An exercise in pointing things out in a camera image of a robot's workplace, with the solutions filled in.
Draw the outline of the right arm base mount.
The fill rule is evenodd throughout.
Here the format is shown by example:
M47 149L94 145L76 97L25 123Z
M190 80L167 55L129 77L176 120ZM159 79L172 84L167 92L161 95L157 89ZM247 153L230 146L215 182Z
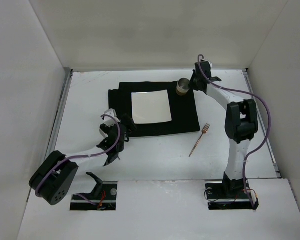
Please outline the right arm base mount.
M257 210L260 203L256 191L240 186L238 189L228 191L222 181L207 181L205 183L204 197L208 209L219 210Z

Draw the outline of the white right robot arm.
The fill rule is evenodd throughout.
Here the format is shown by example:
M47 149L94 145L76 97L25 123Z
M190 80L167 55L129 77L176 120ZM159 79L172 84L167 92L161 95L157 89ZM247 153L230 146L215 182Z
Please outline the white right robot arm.
M224 129L229 139L228 164L221 184L212 188L219 199L231 199L244 189L246 156L252 139L258 132L257 106L253 99L244 99L237 90L217 84L221 79L212 77L211 65L206 60L195 63L190 88L204 92L226 111Z

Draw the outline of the white square plate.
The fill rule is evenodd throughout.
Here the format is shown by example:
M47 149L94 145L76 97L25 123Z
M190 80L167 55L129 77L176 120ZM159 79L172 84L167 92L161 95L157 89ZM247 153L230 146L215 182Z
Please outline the white square plate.
M135 124L158 124L172 121L167 90L131 93L132 119Z

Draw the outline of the silver metal cup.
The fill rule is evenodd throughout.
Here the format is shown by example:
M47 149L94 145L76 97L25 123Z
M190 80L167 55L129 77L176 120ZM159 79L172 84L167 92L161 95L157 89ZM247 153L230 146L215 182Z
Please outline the silver metal cup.
M176 94L179 96L184 96L190 90L190 80L187 78L181 78L176 84Z

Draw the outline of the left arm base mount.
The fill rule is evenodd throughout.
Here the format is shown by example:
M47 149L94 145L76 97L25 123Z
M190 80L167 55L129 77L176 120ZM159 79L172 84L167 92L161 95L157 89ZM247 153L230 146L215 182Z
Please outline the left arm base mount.
M117 206L118 182L103 181L92 172L93 189L88 193L76 193L71 197L70 211L115 211Z

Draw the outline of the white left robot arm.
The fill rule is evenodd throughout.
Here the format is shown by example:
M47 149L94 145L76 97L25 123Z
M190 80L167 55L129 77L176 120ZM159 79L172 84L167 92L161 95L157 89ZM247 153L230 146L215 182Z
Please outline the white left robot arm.
M99 206L95 198L106 197L104 182L92 173L90 165L103 155L107 156L104 166L119 159L125 143L129 142L130 135L137 130L129 115L117 117L114 109L106 111L101 118L103 123L99 130L104 139L97 146L70 155L55 150L36 170L29 180L29 186L38 198L54 206L65 196L73 195L95 207Z

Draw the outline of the copper fork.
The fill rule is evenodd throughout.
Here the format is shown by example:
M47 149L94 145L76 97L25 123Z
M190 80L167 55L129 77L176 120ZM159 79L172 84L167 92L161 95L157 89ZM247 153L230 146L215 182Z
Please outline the copper fork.
M200 135L200 137L198 138L198 140L196 141L196 143L194 144L194 146L193 146L193 148L192 148L192 150L191 150L191 152L190 152L190 154L189 154L189 156L188 156L189 158L192 156L193 152L195 151L195 149L196 149L197 146L199 145L199 143L200 143L202 137L209 131L210 126L211 126L210 123L206 123L206 124L204 125L204 127L202 128L202 130L201 130L201 135Z

